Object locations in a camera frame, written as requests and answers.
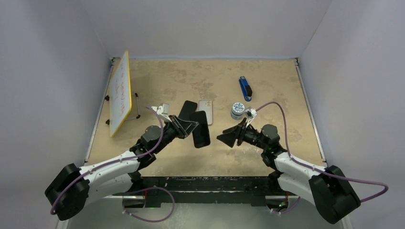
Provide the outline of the black smartphone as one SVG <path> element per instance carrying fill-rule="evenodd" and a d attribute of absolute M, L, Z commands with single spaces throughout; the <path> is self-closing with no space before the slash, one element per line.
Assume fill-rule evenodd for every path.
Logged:
<path fill-rule="evenodd" d="M 181 108 L 178 118 L 184 121 L 190 121 L 190 115 L 197 110 L 197 103 L 186 100 Z"/>

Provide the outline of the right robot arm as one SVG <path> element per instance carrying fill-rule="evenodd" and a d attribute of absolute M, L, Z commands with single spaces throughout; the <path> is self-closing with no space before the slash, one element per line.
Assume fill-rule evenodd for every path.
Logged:
<path fill-rule="evenodd" d="M 293 159 L 280 144 L 277 127 L 266 124 L 260 131 L 242 122 L 223 130 L 217 139 L 229 147 L 249 143 L 263 150 L 261 157 L 276 177 L 268 181 L 274 194 L 292 192 L 313 204 L 330 224 L 335 224 L 361 205 L 358 195 L 337 166 L 304 166 L 304 160 Z"/>

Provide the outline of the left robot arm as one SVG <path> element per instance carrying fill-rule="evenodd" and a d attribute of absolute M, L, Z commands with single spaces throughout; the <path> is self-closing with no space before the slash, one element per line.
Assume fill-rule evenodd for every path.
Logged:
<path fill-rule="evenodd" d="M 196 120 L 182 120 L 170 115 L 167 122 L 151 125 L 135 145 L 104 162 L 77 167 L 74 163 L 62 168 L 44 194 L 51 204 L 51 214 L 59 220 L 77 215 L 91 202 L 117 193 L 137 195 L 141 180 L 132 177 L 156 160 L 155 155 L 174 139 L 185 139 L 201 125 Z"/>

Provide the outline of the white phone case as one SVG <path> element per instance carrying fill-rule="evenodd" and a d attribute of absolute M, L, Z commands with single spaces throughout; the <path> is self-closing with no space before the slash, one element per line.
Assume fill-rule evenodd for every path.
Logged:
<path fill-rule="evenodd" d="M 200 99 L 198 101 L 198 111 L 204 111 L 206 113 L 207 124 L 213 124 L 213 103 L 211 99 Z"/>

